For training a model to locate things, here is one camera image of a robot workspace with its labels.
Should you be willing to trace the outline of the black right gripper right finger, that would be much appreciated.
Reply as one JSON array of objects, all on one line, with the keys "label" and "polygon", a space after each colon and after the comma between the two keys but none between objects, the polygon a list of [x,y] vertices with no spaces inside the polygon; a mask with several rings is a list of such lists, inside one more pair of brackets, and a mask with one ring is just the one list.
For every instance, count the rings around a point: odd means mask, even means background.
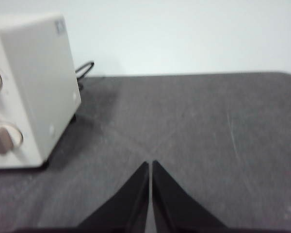
[{"label": "black right gripper right finger", "polygon": [[160,233],[219,233],[222,221],[188,195],[157,161],[152,163],[152,201]]}]

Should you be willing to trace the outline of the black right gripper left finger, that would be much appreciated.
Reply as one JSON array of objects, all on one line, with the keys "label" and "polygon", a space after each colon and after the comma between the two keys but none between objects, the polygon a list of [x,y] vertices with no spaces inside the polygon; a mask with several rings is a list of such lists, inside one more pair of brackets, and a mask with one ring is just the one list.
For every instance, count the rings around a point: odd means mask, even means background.
[{"label": "black right gripper left finger", "polygon": [[149,204],[149,164],[143,162],[121,188],[79,225],[86,233],[144,233]]}]

